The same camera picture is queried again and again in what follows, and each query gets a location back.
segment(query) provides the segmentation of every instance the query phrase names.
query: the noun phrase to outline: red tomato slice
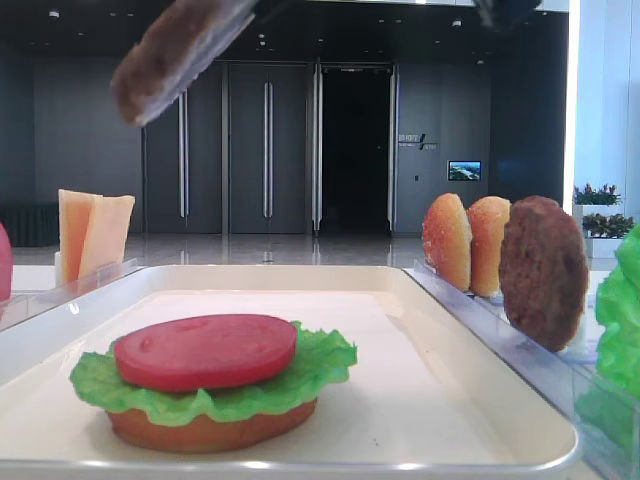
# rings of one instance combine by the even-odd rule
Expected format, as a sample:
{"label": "red tomato slice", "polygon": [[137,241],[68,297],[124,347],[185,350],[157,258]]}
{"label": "red tomato slice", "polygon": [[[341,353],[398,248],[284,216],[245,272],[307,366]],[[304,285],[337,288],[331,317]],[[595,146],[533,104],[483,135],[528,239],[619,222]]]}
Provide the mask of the red tomato slice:
{"label": "red tomato slice", "polygon": [[239,387],[293,361],[295,325],[265,315],[211,315],[152,325],[116,342],[122,378],[162,392]]}
{"label": "red tomato slice", "polygon": [[0,224],[0,303],[11,296],[11,277],[13,276],[13,253],[9,237]]}

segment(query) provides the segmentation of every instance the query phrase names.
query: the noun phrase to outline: cheese slice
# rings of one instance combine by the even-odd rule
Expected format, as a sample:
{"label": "cheese slice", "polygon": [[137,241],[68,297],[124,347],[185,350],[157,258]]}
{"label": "cheese slice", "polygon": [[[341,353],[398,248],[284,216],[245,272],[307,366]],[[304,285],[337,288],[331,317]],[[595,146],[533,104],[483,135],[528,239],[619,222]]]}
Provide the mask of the cheese slice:
{"label": "cheese slice", "polygon": [[121,264],[135,198],[96,197],[88,220],[78,278],[110,264]]}
{"label": "cheese slice", "polygon": [[89,219],[100,195],[59,190],[60,265],[62,283],[78,279]]}

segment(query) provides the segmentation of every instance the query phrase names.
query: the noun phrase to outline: potted plant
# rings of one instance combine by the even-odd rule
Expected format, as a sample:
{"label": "potted plant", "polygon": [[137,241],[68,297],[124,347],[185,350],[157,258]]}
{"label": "potted plant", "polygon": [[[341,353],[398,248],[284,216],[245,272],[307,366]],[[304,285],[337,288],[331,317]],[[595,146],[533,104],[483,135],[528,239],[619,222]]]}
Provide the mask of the potted plant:
{"label": "potted plant", "polygon": [[605,216],[599,213],[587,215],[582,221],[587,233],[586,247],[589,258],[615,258],[622,239],[633,229],[632,217],[622,214]]}
{"label": "potted plant", "polygon": [[604,185],[595,189],[587,183],[583,189],[574,187],[573,216],[578,225],[582,225],[583,218],[587,215],[611,216],[622,213],[624,210],[615,185]]}

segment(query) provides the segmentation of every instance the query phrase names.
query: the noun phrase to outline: clear acrylic holder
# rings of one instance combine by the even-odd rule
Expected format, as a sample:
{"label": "clear acrylic holder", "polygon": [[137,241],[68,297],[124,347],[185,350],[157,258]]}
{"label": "clear acrylic holder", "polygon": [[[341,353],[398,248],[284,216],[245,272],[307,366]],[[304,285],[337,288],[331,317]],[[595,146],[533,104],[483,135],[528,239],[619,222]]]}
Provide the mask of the clear acrylic holder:
{"label": "clear acrylic holder", "polygon": [[536,392],[578,427],[587,463],[610,480],[640,479],[640,402],[594,369],[569,364],[486,304],[416,260],[413,276]]}
{"label": "clear acrylic holder", "polygon": [[138,260],[112,264],[100,268],[93,275],[37,294],[17,295],[0,303],[0,332],[15,327],[49,310],[72,302],[98,288],[126,277],[137,270]]}

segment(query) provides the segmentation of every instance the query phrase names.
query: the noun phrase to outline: green lettuce piece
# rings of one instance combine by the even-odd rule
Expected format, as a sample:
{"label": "green lettuce piece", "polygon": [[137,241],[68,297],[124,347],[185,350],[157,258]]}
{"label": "green lettuce piece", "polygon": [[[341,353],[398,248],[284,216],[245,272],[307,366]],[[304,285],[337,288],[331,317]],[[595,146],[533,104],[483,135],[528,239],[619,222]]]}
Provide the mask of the green lettuce piece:
{"label": "green lettuce piece", "polygon": [[[596,319],[605,327],[598,344],[598,373],[640,399],[640,225],[616,252],[618,266],[600,285]],[[576,402],[576,411],[627,455],[634,445],[632,402],[607,388],[592,386]]]}
{"label": "green lettuce piece", "polygon": [[140,388],[120,378],[113,346],[105,355],[83,353],[71,382],[84,402],[120,414],[142,410],[154,425],[180,427],[207,415],[217,422],[238,422],[257,414],[281,415],[317,398],[331,383],[349,379],[357,348],[337,331],[311,332],[298,327],[296,356],[269,380],[232,389],[170,394]]}

